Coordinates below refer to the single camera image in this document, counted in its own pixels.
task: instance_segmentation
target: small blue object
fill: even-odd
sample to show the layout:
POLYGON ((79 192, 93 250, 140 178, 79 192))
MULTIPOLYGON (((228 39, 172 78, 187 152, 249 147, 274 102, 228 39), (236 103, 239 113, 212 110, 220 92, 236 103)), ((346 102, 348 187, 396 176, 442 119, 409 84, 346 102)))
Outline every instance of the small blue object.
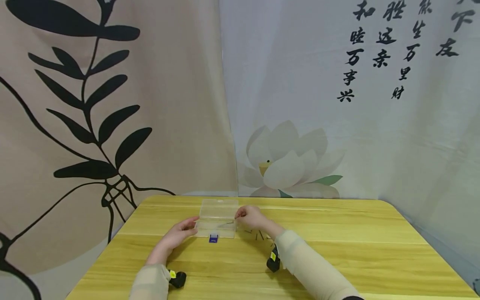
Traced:
POLYGON ((208 242, 209 243, 217 243, 218 242, 218 234, 211 234, 208 242))

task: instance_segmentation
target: chinese calligraphy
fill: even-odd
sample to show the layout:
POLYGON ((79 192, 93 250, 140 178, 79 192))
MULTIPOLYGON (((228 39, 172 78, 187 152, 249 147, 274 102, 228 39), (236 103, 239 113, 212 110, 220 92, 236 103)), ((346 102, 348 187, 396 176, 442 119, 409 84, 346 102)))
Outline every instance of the chinese calligraphy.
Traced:
POLYGON ((391 2, 388 5, 388 8, 383 16, 383 18, 387 19, 387 21, 390 21, 391 19, 401 19, 402 18, 402 13, 403 13, 403 8, 405 8, 407 5, 405 4, 405 0, 399 0, 396 4, 395 1, 391 2))
POLYGON ((351 98, 355 97, 355 95, 352 93, 352 89, 348 89, 348 91, 345 92, 340 92, 340 97, 337 97, 337 99, 340 99, 340 102, 343 102, 344 99, 347 99, 348 102, 352 102, 351 98))
POLYGON ((408 53, 407 53, 407 57, 405 57, 404 60, 407 60, 410 62, 410 60, 415 56, 415 51, 413 51, 413 49, 415 49, 416 47, 420 47, 420 44, 417 43, 415 45, 411 45, 407 47, 408 53))
POLYGON ((387 66, 388 64, 385 62, 385 60, 389 59, 390 57, 390 55, 387 55, 387 51, 385 49, 382 49, 382 51, 378 53, 378 57, 373 59, 374 61, 376 61, 373 66, 377 68, 387 66))
POLYGON ((413 36, 413 38, 419 38, 420 37, 420 32, 421 32, 421 28, 425 26, 425 23, 423 22, 423 20, 421 21, 420 25, 419 25, 419 21, 417 21, 415 23, 415 25, 413 26, 413 33, 415 34, 413 36))
POLYGON ((396 87, 395 90, 393 91, 391 99, 393 99, 393 98, 400 99, 400 96, 402 96, 403 91, 404 91, 403 85, 400 89, 398 87, 396 87))
POLYGON ((421 0, 419 14, 431 13, 432 9, 430 8, 430 5, 430 0, 421 0))
POLYGON ((363 52, 363 49, 360 48, 352 51, 347 51, 347 54, 350 55, 350 58, 345 64, 349 63, 350 66, 354 66, 360 59, 360 57, 357 55, 357 53, 359 52, 363 52))
POLYGON ((452 16, 452 21, 455 19, 458 19, 458 21, 456 22, 455 29, 453 30, 453 32, 457 32, 460 29, 460 26, 462 25, 463 22, 468 24, 472 23, 473 22, 472 19, 465 19, 465 17, 473 16, 474 14, 475 14, 474 10, 454 13, 452 16))
POLYGON ((350 35, 350 42, 352 42, 352 45, 363 43, 364 35, 365 31, 363 31, 363 28, 359 27, 358 31, 352 31, 352 34, 350 35))
POLYGON ((401 69, 400 70, 400 75, 402 75, 402 77, 400 77, 399 80, 405 80, 407 77, 405 76, 408 72, 410 72, 410 67, 406 67, 404 69, 401 69))
MULTIPOLYGON (((472 2, 475 3, 475 4, 480 4, 480 0, 472 0, 472 2)), ((462 4, 462 3, 463 3, 463 0, 459 0, 457 2, 457 5, 462 4)), ((464 11, 464 12, 455 12, 452 15, 452 18, 451 18, 452 21, 456 20, 456 24, 455 24, 455 28, 453 29, 453 32, 454 33, 457 32, 460 29, 460 27, 462 26, 463 23, 471 24, 473 22, 473 20, 471 18, 468 18, 468 17, 471 17, 473 15, 475 15, 474 10, 468 10, 468 11, 464 11)), ((439 55, 440 56, 448 56, 448 57, 458 56, 459 55, 458 53, 452 51, 452 45, 454 43, 456 43, 456 40, 449 37, 447 42, 440 45, 440 47, 442 47, 442 48, 435 55, 436 56, 439 56, 439 55)))
POLYGON ((345 85, 350 85, 350 82, 352 82, 355 79, 355 74, 357 74, 357 71, 354 71, 350 69, 350 72, 343 73, 346 77, 343 79, 345 81, 345 85))
POLYGON ((357 16, 357 20, 359 21, 362 15, 365 16, 366 18, 366 17, 370 17, 375 12, 375 8, 373 7, 370 7, 368 10, 365 10, 365 6, 367 6, 367 0, 363 0, 363 2, 358 4, 357 6, 360 7, 360 10, 357 12, 353 12, 353 14, 357 16))
POLYGON ((458 53, 456 52, 452 52, 452 45, 456 43, 456 41, 452 38, 448 38, 447 42, 445 44, 441 44, 440 47, 442 47, 442 49, 440 49, 440 51, 438 51, 435 56, 448 56, 448 57, 451 57, 451 56, 458 56, 458 53))
POLYGON ((378 41, 376 41, 377 43, 388 45, 396 41, 396 39, 392 39, 392 37, 390 36, 390 33, 392 32, 393 29, 390 27, 387 27, 386 29, 387 29, 387 32, 378 33, 378 41))

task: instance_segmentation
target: black leaf print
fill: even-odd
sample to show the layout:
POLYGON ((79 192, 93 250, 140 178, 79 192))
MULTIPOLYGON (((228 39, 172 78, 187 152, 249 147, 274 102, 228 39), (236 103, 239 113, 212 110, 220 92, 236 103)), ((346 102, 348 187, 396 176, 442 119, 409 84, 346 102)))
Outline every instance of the black leaf print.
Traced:
POLYGON ((112 53, 102 59, 90 72, 89 75, 97 74, 99 72, 105 71, 106 69, 110 69, 114 65, 121 63, 124 61, 128 55, 130 54, 130 51, 128 50, 121 50, 117 51, 115 53, 112 53))
POLYGON ((115 154, 115 165, 117 166, 117 169, 120 169, 123 162, 137 151, 138 147, 145 142, 150 133, 152 133, 152 128, 142 128, 130 134, 125 140, 123 140, 115 154))
POLYGON ((7 0, 8 10, 35 28, 65 36, 98 36, 99 25, 68 5, 54 0, 7 0))
POLYGON ((56 170, 56 178, 82 177, 90 179, 108 179, 118 175, 117 170, 109 163, 101 160, 89 160, 56 170))
POLYGON ((75 76, 80 79, 83 78, 84 74, 82 73, 80 66, 70 54, 57 47, 52 47, 52 49, 60 62, 70 71, 70 73, 75 74, 75 76))
POLYGON ((98 142, 103 144, 112 135, 113 131, 128 117, 133 115, 140 109, 139 105, 132 105, 122 108, 109 115, 100 125, 98 130, 98 142))
POLYGON ((74 70, 72 70, 70 68, 67 68, 64 65, 61 65, 61 64, 58 64, 58 63, 55 63, 55 62, 51 62, 51 61, 48 61, 48 60, 44 60, 43 58, 40 58, 37 55, 34 55, 32 53, 28 54, 28 58, 31 59, 34 63, 36 63, 36 64, 38 64, 42 67, 49 68, 49 69, 52 69, 52 70, 55 70, 55 71, 59 71, 60 73, 63 73, 63 74, 65 74, 65 75, 67 75, 71 78, 83 79, 83 77, 84 77, 82 72, 80 72, 80 73, 75 72, 74 70))
POLYGON ((140 36, 140 29, 126 26, 126 25, 113 25, 103 27, 99 34, 99 37, 109 39, 112 41, 133 41, 140 36))
POLYGON ((65 116, 64 114, 54 111, 52 109, 48 109, 48 112, 57 116, 60 120, 62 120, 65 125, 67 125, 68 129, 73 133, 73 135, 80 141, 85 144, 95 143, 95 137, 81 125, 79 125, 74 120, 70 119, 69 117, 65 116))
POLYGON ((63 86, 58 84, 55 80, 51 79, 50 77, 46 76, 39 70, 35 70, 36 74, 40 77, 40 79, 48 86, 50 91, 52 91, 60 100, 65 102, 66 104, 70 105, 71 107, 82 109, 83 103, 75 97, 72 93, 67 91, 63 86))
POLYGON ((100 102, 102 99, 113 93, 116 89, 121 87, 127 81, 127 75, 116 75, 108 79, 104 84, 102 84, 90 97, 87 99, 87 107, 91 109, 93 105, 100 102))

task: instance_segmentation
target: wooden table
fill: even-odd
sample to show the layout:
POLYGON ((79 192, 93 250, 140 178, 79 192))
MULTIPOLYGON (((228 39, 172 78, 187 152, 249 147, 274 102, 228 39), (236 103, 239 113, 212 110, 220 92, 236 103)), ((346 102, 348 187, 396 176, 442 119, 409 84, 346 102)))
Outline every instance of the wooden table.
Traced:
MULTIPOLYGON (((198 215, 202 199, 146 199, 71 292, 68 300, 128 299, 153 246, 176 222, 198 215)), ((390 204, 379 200, 238 198, 301 235, 367 300, 478 299, 468 285, 390 204)), ((272 241, 237 230, 234 239, 191 238, 168 267, 187 273, 174 299, 311 299, 288 270, 265 267, 272 241)))

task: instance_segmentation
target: white curtain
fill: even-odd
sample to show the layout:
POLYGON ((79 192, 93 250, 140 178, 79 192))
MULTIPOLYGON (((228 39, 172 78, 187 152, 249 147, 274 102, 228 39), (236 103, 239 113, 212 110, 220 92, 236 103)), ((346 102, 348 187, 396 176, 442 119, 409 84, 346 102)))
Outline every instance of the white curtain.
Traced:
POLYGON ((221 0, 239 194, 388 201, 472 285, 477 3, 221 0))

